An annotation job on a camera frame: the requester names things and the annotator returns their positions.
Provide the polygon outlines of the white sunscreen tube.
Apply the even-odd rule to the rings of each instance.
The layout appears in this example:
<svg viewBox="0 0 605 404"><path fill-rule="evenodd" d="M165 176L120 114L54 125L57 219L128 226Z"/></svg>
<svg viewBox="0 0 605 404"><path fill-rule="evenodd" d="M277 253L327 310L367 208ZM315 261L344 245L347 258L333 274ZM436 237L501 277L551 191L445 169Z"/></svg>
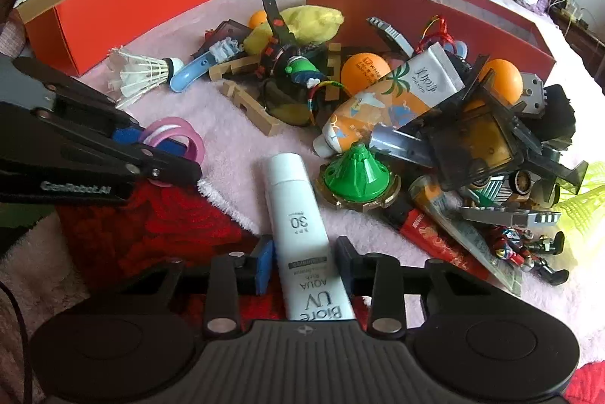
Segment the white sunscreen tube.
<svg viewBox="0 0 605 404"><path fill-rule="evenodd" d="M264 174L287 318L355 319L303 159L294 153L277 154L265 162Z"/></svg>

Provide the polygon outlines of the white feather shuttlecock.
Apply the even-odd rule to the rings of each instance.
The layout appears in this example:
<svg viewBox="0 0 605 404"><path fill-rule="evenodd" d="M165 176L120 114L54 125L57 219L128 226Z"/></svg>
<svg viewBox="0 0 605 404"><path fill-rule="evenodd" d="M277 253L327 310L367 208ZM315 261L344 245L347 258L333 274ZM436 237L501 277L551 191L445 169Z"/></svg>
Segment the white feather shuttlecock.
<svg viewBox="0 0 605 404"><path fill-rule="evenodd" d="M108 68L112 73L108 81L110 97L116 108L123 110L146 93L168 83L184 65L179 58L157 59L114 47L108 57Z"/></svg>

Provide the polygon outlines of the red toothpaste tube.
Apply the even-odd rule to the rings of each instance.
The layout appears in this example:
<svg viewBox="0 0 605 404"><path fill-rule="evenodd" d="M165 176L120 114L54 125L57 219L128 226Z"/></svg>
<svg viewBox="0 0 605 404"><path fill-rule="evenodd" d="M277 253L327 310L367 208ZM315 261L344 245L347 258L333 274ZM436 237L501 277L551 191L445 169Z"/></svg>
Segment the red toothpaste tube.
<svg viewBox="0 0 605 404"><path fill-rule="evenodd" d="M438 258L484 281L489 279L490 273L483 265L406 198L400 197L384 209L383 217L401 236L431 258Z"/></svg>

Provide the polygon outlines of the light blue curved track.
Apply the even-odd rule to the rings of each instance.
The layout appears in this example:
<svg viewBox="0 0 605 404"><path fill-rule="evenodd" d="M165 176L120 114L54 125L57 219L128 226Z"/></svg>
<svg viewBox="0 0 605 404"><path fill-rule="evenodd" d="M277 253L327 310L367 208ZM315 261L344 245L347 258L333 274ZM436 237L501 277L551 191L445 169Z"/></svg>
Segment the light blue curved track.
<svg viewBox="0 0 605 404"><path fill-rule="evenodd" d="M243 45L232 37L212 44L205 53L194 58L170 78L169 87L175 93L182 93L198 78L208 73L210 68L232 60L243 51Z"/></svg>

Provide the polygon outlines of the green spinning top toy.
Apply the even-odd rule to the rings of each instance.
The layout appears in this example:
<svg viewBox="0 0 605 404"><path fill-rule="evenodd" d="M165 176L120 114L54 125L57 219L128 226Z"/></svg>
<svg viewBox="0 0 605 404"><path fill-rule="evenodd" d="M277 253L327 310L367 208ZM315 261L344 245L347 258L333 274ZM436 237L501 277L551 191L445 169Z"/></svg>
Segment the green spinning top toy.
<svg viewBox="0 0 605 404"><path fill-rule="evenodd" d="M375 158L362 142L320 167L318 194L335 209L370 210L390 207L401 191L401 177Z"/></svg>

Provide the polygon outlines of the wooden puzzle block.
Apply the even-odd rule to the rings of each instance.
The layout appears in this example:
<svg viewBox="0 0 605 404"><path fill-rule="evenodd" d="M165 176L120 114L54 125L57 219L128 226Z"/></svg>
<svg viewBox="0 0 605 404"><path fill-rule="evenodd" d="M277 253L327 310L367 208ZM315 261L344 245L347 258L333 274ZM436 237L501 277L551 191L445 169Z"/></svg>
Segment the wooden puzzle block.
<svg viewBox="0 0 605 404"><path fill-rule="evenodd" d="M267 110L236 82L225 80L220 91L267 137L273 137L282 131L283 122L269 115Z"/></svg>

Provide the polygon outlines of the orange-red cardboard box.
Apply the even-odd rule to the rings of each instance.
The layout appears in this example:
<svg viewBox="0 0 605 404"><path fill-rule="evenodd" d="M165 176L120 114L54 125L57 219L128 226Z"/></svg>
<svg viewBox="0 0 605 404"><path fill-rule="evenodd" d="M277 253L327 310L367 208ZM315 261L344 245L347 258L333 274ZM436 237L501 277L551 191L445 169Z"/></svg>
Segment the orange-red cardboard box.
<svg viewBox="0 0 605 404"><path fill-rule="evenodd" d="M16 0L34 56L79 77L113 47L209 0Z"/></svg>

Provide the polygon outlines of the dark transparent square box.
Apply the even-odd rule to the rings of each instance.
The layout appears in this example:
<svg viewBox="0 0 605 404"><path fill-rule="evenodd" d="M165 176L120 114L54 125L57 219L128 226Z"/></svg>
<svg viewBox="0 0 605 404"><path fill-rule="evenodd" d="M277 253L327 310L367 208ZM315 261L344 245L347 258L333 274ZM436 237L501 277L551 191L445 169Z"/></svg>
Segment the dark transparent square box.
<svg viewBox="0 0 605 404"><path fill-rule="evenodd" d="M227 37L231 37L239 42L242 42L248 35L251 34L251 29L246 25L243 25L235 20L229 19L222 21L216 29L209 30L205 33L205 38L201 47L199 47L196 53L192 54L192 58L196 59L201 56L205 51L215 44L216 42L223 40Z"/></svg>

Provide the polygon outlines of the smoky transparent box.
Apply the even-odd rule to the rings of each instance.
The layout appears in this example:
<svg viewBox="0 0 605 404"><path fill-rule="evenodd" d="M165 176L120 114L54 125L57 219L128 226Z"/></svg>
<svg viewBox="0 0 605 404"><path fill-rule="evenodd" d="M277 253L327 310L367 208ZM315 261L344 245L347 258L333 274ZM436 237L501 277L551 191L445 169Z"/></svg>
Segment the smoky transparent box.
<svg viewBox="0 0 605 404"><path fill-rule="evenodd" d="M543 104L510 103L496 89L496 78L503 73L481 54L452 106L422 129L442 189L527 170L576 194L588 164L582 161L569 168L557 157L571 145L576 123L563 87L554 84L535 90Z"/></svg>

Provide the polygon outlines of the green small toy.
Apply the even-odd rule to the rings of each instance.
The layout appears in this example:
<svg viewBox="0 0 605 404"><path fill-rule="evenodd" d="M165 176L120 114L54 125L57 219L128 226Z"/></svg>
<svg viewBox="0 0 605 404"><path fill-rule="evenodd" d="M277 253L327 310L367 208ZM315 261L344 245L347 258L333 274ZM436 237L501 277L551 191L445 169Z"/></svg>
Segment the green small toy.
<svg viewBox="0 0 605 404"><path fill-rule="evenodd" d="M324 75L304 56L290 58L285 67L286 75L295 83L307 89L319 84Z"/></svg>

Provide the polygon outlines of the orange printed ping pong ball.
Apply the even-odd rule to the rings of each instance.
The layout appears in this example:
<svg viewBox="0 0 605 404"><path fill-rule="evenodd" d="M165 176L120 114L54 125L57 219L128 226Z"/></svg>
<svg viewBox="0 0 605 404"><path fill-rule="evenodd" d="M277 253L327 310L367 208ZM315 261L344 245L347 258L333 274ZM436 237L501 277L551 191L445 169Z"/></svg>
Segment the orange printed ping pong ball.
<svg viewBox="0 0 605 404"><path fill-rule="evenodd" d="M340 70L340 82L352 95L366 90L391 72L391 67L378 54L354 54L344 62Z"/></svg>

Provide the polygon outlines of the yellow plush toy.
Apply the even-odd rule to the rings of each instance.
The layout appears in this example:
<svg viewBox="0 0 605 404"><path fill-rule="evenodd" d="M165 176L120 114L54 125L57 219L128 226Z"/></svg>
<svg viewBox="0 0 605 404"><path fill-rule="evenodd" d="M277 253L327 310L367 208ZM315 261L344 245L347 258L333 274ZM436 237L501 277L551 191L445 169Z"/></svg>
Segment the yellow plush toy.
<svg viewBox="0 0 605 404"><path fill-rule="evenodd" d="M344 22L344 16L338 9L318 5L293 6L283 9L281 16L299 45L330 41ZM246 54L260 54L271 36L272 30L267 20L256 25L243 41Z"/></svg>

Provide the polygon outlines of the neon yellow shuttlecock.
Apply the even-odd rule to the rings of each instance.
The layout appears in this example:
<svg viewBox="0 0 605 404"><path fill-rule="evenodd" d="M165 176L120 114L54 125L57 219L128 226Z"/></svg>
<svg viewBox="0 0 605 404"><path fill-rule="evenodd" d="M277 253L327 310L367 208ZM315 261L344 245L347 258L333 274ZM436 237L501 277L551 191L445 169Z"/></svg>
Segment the neon yellow shuttlecock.
<svg viewBox="0 0 605 404"><path fill-rule="evenodd" d="M557 227L577 259L596 253L604 242L604 163L589 165L579 194L561 193Z"/></svg>

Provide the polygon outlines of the orange ball right side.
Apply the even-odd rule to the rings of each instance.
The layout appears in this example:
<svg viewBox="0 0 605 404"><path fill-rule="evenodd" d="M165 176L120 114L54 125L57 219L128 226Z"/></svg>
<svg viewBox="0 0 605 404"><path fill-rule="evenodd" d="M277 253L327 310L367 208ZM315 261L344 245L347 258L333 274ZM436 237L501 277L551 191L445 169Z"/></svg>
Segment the orange ball right side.
<svg viewBox="0 0 605 404"><path fill-rule="evenodd" d="M518 68L510 61L492 59L481 69L479 80L483 80L490 70L494 72L491 88L510 105L517 103L524 90L523 78Z"/></svg>

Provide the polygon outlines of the dark red open box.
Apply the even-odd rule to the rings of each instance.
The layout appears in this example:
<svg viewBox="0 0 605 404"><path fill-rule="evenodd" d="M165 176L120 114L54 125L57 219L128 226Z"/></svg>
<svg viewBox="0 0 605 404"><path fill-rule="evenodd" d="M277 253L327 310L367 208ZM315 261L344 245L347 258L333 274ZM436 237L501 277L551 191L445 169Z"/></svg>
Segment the dark red open box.
<svg viewBox="0 0 605 404"><path fill-rule="evenodd" d="M386 48L367 19L391 24L411 45L424 36L425 25L436 15L445 19L452 38L468 47L472 62L480 54L506 59L523 72L546 80L555 65L535 22L513 8L492 0L307 0L310 5L338 9L344 22L335 40L349 47Z"/></svg>

